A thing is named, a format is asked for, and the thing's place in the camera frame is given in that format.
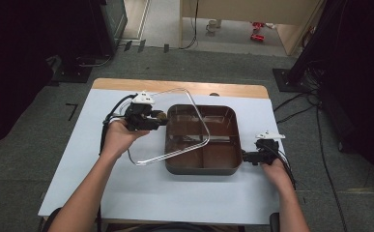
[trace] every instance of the square baking pan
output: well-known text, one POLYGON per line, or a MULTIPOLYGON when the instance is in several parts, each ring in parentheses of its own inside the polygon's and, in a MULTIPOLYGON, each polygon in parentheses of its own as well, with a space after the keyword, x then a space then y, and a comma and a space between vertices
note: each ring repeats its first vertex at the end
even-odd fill
MULTIPOLYGON (((197 105, 210 132, 210 141, 198 148, 165 160, 176 175, 232 175, 241 165, 242 150, 237 117, 233 109, 219 105, 197 105)), ((182 150, 208 137, 192 105, 175 104, 168 109, 165 153, 182 150)))

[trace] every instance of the human hand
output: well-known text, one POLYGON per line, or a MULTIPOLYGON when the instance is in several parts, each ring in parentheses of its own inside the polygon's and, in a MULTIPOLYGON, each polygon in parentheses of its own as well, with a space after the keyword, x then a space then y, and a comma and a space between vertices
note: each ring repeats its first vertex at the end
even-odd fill
POLYGON ((116 120, 109 124, 101 156, 117 160, 137 138, 149 133, 148 130, 129 131, 125 120, 116 120))
POLYGON ((271 165, 267 165, 266 163, 262 163, 261 165, 268 179, 278 189, 285 189, 292 186, 292 182, 280 159, 275 159, 271 165))

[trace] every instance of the white tabletop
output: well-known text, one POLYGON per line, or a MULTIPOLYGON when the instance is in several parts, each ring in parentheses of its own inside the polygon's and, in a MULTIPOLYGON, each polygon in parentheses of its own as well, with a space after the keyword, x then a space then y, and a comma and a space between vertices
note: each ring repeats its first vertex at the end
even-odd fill
MULTIPOLYGON (((62 207, 99 157, 101 122, 129 91, 92 89, 50 184, 39 216, 62 207)), ((226 105, 235 110, 242 149, 255 151, 255 135, 278 132, 270 100, 193 96, 196 104, 226 105)), ((169 98, 161 105, 178 102, 169 98)), ((136 140, 132 154, 163 154, 165 127, 136 140)), ((101 202, 103 219, 185 221, 222 224, 269 224, 278 212, 278 194, 260 166, 243 163, 231 176, 173 175, 164 161, 135 166, 123 154, 101 202)))

